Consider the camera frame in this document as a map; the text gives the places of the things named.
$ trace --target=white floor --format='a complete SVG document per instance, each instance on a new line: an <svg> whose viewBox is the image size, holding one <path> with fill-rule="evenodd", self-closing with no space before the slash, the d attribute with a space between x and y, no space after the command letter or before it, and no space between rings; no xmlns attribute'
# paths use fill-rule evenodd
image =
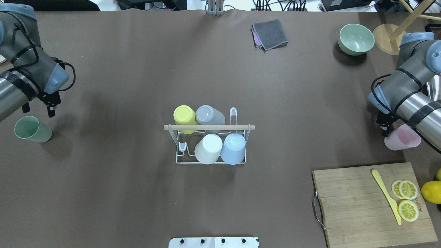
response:
<svg viewBox="0 0 441 248"><path fill-rule="evenodd" d="M96 3L100 10L121 10L118 6L116 0L91 0L92 2ZM269 3L271 5L272 11L281 11L280 5L277 3L276 0L269 0ZM287 2L283 2L282 6L285 7ZM320 3L320 0L306 0L306 9L308 11L321 11L318 8L318 5ZM206 5L205 0L187 0L187 8L188 10L193 9L204 9ZM255 8L254 3L252 0L224 0L224 5L231 5L235 7L236 9L241 10L250 10L252 8ZM411 5L414 7L416 5L415 0L411 0ZM224 10L232 9L231 7L226 6ZM159 8L152 8L150 11L158 11L161 10ZM357 8L349 8L349 9L343 9L338 10L340 12L376 12L374 6L369 8L364 7L357 7ZM426 13L440 13L441 7L439 7L436 4L433 4Z"/></svg>

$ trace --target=yellow cup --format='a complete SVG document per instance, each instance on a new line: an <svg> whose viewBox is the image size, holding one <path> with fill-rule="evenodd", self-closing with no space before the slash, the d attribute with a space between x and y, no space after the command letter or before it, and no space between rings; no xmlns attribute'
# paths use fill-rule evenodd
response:
<svg viewBox="0 0 441 248"><path fill-rule="evenodd" d="M196 112L187 105L181 105L173 112L176 125L199 125L196 120ZM182 133L192 134L196 130L181 130Z"/></svg>

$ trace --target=bowl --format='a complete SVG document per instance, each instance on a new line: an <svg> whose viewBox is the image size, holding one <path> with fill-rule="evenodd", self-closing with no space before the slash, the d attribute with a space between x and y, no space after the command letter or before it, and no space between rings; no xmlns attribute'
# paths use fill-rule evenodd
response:
<svg viewBox="0 0 441 248"><path fill-rule="evenodd" d="M375 39L372 32L365 26L351 23L340 30L338 46L346 54L357 56L366 53L374 46Z"/></svg>

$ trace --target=folded cloth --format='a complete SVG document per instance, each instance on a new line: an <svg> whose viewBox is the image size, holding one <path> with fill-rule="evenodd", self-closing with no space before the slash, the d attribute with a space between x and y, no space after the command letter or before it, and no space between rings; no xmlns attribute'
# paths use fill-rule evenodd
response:
<svg viewBox="0 0 441 248"><path fill-rule="evenodd" d="M288 43L279 19L265 23L253 23L251 31L256 47L263 48L265 51Z"/></svg>

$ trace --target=yellow lemon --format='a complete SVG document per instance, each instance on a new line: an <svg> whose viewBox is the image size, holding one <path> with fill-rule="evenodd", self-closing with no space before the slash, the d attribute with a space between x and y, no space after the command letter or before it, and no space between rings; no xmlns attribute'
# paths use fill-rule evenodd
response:
<svg viewBox="0 0 441 248"><path fill-rule="evenodd" d="M430 181L421 188L421 194L431 203L441 204L441 181Z"/></svg>
<svg viewBox="0 0 441 248"><path fill-rule="evenodd" d="M441 169L439 169L437 172L437 180L441 181Z"/></svg>
<svg viewBox="0 0 441 248"><path fill-rule="evenodd" d="M398 204L398 214L403 218L403 220L414 222L418 218L418 207L410 200L402 200Z"/></svg>
<svg viewBox="0 0 441 248"><path fill-rule="evenodd" d="M404 199L404 197L400 194L400 183L401 182L402 182L401 180L396 180L392 183L392 193L398 199Z"/></svg>
<svg viewBox="0 0 441 248"><path fill-rule="evenodd" d="M399 183L399 189L401 196L407 200L413 200L418 194L418 189L411 181L403 180Z"/></svg>

